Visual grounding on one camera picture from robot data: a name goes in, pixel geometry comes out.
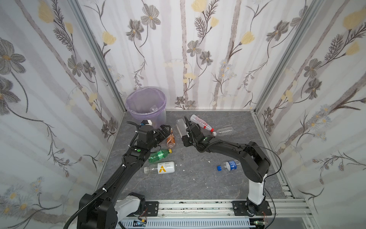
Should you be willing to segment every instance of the white bottle label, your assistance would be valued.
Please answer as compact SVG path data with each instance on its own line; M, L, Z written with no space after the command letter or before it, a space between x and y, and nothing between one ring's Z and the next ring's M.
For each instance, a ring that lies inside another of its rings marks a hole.
M161 162L158 163L158 174L172 173L175 171L174 162Z

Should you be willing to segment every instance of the blue bottle label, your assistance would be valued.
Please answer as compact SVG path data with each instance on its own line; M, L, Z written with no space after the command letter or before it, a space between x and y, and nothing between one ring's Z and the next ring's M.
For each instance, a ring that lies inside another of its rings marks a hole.
M230 170L236 169L235 161L233 161L233 160L229 161L229 165L230 165Z

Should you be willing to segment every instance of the metal corner post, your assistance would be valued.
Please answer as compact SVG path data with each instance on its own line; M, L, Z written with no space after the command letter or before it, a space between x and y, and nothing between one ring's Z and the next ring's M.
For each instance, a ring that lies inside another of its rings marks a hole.
M268 98L269 94L272 92L278 78L280 77L283 69L285 68L286 64L290 60L291 56L294 54L298 44L300 43L303 35L310 27L313 19L315 18L317 12L319 11L322 3L324 0L313 0L309 6L309 9L304 15L304 19L301 21L299 28L296 30L294 37L291 39L290 44L288 45L285 53L283 54L280 62L278 63L277 67L273 71L273 74L268 81L267 85L264 87L264 90L258 100L256 105L255 111L259 111L262 109L264 102Z
M113 77L111 76L111 73L108 71L107 64L105 63L101 50L86 21L86 18L83 14L83 11L81 10L78 0L67 0L67 1L68 1L69 5L71 6L72 12L74 13L76 19L78 20L80 27L82 28L83 34L84 34L85 38L87 39L91 50L93 51L95 57L98 60L100 67L102 68L102 71L106 77L108 85L110 86L120 108L122 109L123 112L126 112L127 111L126 107L125 107L123 100L118 92L118 89L113 81Z

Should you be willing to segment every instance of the gray floor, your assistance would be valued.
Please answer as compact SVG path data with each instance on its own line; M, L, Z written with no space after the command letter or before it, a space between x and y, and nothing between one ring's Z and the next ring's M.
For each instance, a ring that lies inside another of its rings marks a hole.
M234 171L217 171L217 165L230 160L229 157L215 153L199 153L193 146L184 147L180 135L175 128L175 121L186 115L188 118L196 114L215 129L233 126L236 134L221 137L235 143L248 143L250 140L263 146L253 118L248 111L167 111L167 124L173 127L176 145L167 158L161 160L174 161L176 171L169 174L144 174L140 169L121 191L120 199L128 193L136 192L146 196L147 200L167 199L246 199L249 191L248 178L242 169ZM123 118L117 139L102 174L103 184L114 173L121 163L121 156L127 151L136 127L126 124L133 121L129 112ZM161 143L166 149L166 141ZM269 174L274 173L271 166ZM285 198L277 176L266 180L266 188L272 198Z

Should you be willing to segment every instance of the orange triangle logo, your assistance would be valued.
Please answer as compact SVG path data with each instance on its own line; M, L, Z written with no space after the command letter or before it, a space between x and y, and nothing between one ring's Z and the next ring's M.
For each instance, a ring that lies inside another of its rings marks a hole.
M166 172L166 170L164 169L164 167L163 167L163 166L161 166L161 168L160 168L159 172L161 173L161 171Z

